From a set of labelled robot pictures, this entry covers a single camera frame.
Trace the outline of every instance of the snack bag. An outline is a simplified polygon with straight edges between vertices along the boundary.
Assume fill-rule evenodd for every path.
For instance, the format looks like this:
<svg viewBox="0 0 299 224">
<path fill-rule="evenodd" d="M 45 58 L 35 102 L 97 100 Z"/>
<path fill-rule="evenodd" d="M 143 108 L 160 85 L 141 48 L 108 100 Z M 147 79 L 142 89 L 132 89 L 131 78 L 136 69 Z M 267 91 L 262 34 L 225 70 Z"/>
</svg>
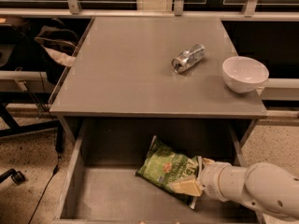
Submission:
<svg viewBox="0 0 299 224">
<path fill-rule="evenodd" d="M 184 154 L 177 153 L 154 136 L 147 158 L 143 166 L 135 174 L 142 176 L 160 189 L 171 193 L 194 209 L 196 197 L 177 194 L 171 190 L 169 185 L 186 176 L 195 175 L 197 177 L 198 171 L 198 157 L 190 159 Z"/>
</svg>

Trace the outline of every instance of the desk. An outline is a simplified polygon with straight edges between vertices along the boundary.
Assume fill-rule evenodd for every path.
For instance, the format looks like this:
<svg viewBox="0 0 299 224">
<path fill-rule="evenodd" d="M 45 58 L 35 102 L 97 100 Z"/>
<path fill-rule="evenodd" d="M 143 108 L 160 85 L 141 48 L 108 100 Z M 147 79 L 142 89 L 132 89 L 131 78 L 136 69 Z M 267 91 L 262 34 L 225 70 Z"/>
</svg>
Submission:
<svg viewBox="0 0 299 224">
<path fill-rule="evenodd" d="M 172 59 L 196 43 L 205 59 L 173 72 Z M 248 210 L 205 197 L 191 212 L 132 176 L 152 134 L 189 155 L 242 160 L 239 148 L 266 110 L 256 91 L 226 87 L 221 65 L 234 55 L 220 18 L 97 17 L 50 110 L 77 140 L 56 223 L 254 222 Z"/>
</svg>

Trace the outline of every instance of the floor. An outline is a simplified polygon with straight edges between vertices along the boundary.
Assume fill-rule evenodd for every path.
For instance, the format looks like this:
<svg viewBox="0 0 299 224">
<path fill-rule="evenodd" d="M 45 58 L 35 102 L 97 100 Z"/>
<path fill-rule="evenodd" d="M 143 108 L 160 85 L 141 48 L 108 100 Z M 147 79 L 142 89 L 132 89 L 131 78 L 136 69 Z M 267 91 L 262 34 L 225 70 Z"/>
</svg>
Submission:
<svg viewBox="0 0 299 224">
<path fill-rule="evenodd" d="M 20 125 L 43 121 L 35 119 L 32 108 L 28 109 L 28 114 L 23 109 L 12 107 L 10 110 Z M 299 119 L 261 120 L 243 147 L 248 164 L 268 161 L 299 176 L 298 126 Z M 0 120 L 0 129 L 5 128 Z M 14 168 L 27 179 L 19 186 L 10 178 L 0 185 L 0 224 L 50 224 L 54 219 L 73 149 L 67 140 L 64 140 L 64 153 L 59 159 L 59 171 L 50 181 L 34 216 L 33 213 L 58 161 L 55 132 L 52 129 L 0 138 L 0 174 Z"/>
</svg>

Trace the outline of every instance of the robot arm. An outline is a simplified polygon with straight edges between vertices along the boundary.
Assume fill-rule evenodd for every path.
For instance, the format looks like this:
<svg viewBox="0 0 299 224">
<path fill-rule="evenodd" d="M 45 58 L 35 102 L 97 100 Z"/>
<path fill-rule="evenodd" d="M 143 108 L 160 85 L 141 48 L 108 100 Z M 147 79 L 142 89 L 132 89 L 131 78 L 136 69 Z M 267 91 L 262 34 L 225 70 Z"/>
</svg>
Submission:
<svg viewBox="0 0 299 224">
<path fill-rule="evenodd" d="M 200 174 L 200 184 L 213 199 L 240 203 L 282 220 L 299 219 L 299 178 L 274 164 L 244 168 L 214 162 Z"/>
</svg>

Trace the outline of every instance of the open drawer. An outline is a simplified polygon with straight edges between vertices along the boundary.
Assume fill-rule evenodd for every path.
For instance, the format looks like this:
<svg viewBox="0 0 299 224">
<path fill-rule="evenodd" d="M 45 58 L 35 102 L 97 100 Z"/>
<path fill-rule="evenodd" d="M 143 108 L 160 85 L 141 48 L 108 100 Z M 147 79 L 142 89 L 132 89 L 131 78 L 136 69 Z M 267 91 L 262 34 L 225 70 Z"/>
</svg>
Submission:
<svg viewBox="0 0 299 224">
<path fill-rule="evenodd" d="M 135 171 L 153 135 L 189 157 L 234 155 L 227 119 L 85 119 L 53 223 L 256 223 L 255 213 L 206 195 L 194 210 Z"/>
</svg>

